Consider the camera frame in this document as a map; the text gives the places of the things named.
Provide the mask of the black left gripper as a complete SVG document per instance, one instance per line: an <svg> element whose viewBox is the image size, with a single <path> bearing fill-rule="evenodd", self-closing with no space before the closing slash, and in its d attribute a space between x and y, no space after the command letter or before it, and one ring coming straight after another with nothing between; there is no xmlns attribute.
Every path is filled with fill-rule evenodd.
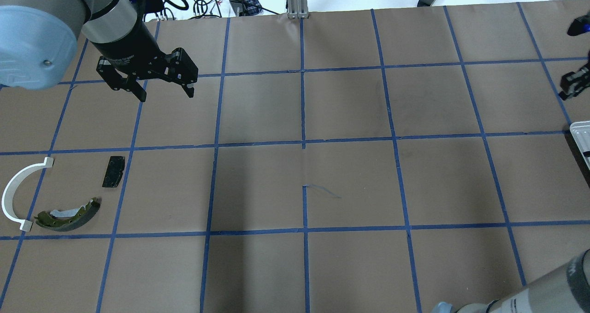
<svg viewBox="0 0 590 313"><path fill-rule="evenodd" d="M95 70L109 87L114 90L124 89L141 103L146 101L146 91L137 80L159 79L175 83L192 98L199 73L196 63L184 48L175 48L171 54L160 52L144 58L135 55L120 61L101 56Z"/></svg>

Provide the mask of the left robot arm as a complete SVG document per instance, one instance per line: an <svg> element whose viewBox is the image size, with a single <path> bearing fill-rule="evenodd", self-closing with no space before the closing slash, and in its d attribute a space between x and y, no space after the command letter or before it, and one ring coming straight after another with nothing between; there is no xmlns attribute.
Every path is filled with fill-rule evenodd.
<svg viewBox="0 0 590 313"><path fill-rule="evenodd" d="M161 51L143 16L165 0L1 0L1 84L41 90L61 82L80 35L100 52L96 71L112 90L146 100L141 80L174 83L195 93L198 67L181 47Z"/></svg>

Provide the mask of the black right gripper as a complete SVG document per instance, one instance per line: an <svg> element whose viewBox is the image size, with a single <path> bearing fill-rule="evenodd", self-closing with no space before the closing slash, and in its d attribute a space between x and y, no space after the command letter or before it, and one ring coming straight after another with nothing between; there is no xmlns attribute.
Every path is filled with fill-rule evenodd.
<svg viewBox="0 0 590 313"><path fill-rule="evenodd" d="M559 97L568 100L577 97L590 86L590 53L587 62L577 71L564 74L559 82L561 91Z"/></svg>

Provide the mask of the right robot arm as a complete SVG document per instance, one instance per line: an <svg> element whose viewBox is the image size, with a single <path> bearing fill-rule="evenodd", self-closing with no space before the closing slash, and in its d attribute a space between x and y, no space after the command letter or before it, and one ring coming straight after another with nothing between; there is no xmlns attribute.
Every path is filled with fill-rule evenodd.
<svg viewBox="0 0 590 313"><path fill-rule="evenodd" d="M466 65L481 135L426 141L432 185L466 200L413 226L417 298L463 312L566 313L589 303L589 173L543 63Z"/></svg>

